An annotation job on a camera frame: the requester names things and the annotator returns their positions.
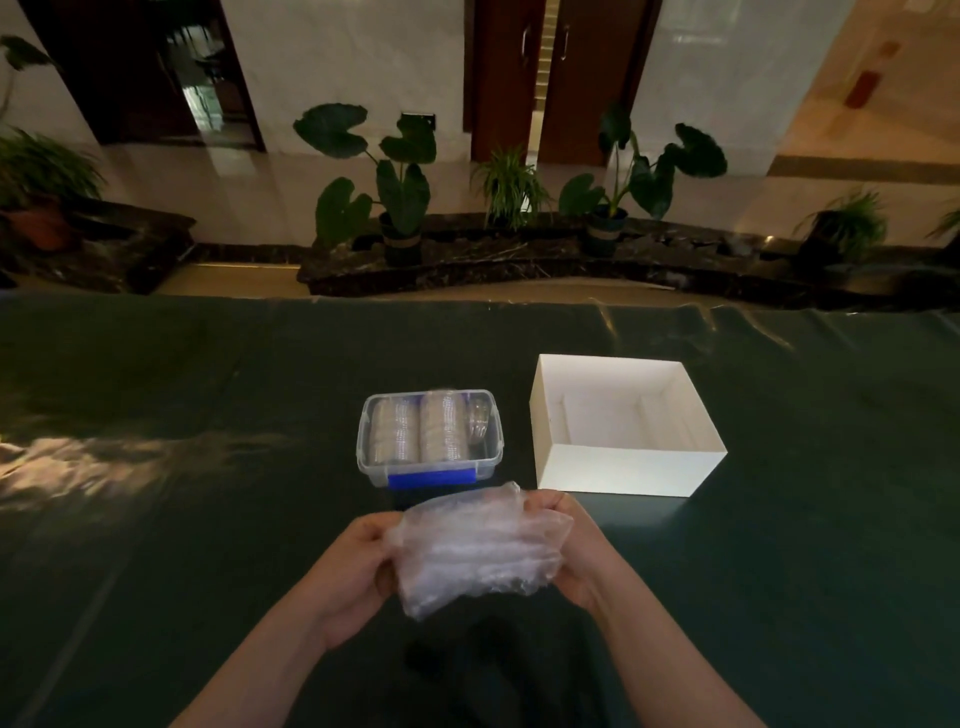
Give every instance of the door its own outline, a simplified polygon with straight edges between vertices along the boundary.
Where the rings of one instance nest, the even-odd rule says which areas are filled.
[[[477,0],[471,157],[526,152],[546,0]]]
[[[597,146],[611,101],[633,104],[653,0],[562,0],[550,63],[540,162],[606,164]]]
[[[21,0],[102,144],[198,134],[144,1]]]

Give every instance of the stack of plastic cups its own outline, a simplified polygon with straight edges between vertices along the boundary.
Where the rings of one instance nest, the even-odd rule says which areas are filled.
[[[438,389],[423,395],[420,455],[425,463],[469,459],[467,407],[461,393]]]
[[[373,407],[369,449],[374,465],[420,462],[420,405],[416,397],[385,397]]]

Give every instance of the white box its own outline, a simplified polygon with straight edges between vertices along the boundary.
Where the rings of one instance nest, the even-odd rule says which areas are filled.
[[[530,419],[541,488],[687,497],[727,454],[679,361],[543,353]]]

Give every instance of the plastic bag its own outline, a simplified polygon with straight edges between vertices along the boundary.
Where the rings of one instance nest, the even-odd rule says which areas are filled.
[[[384,536],[403,611],[423,619],[460,595],[530,595],[549,584],[573,519],[526,512],[525,500],[510,482],[433,498],[404,513]]]

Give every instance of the clear plastic container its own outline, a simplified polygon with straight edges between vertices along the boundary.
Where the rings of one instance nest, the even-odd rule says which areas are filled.
[[[448,390],[464,398],[468,418],[469,459],[438,462],[375,464],[370,457],[373,409],[387,398],[420,402],[427,392],[397,392],[368,397],[357,430],[357,467],[377,488],[421,488],[431,485],[461,485],[486,480],[503,459],[503,430],[496,400],[486,389]]]

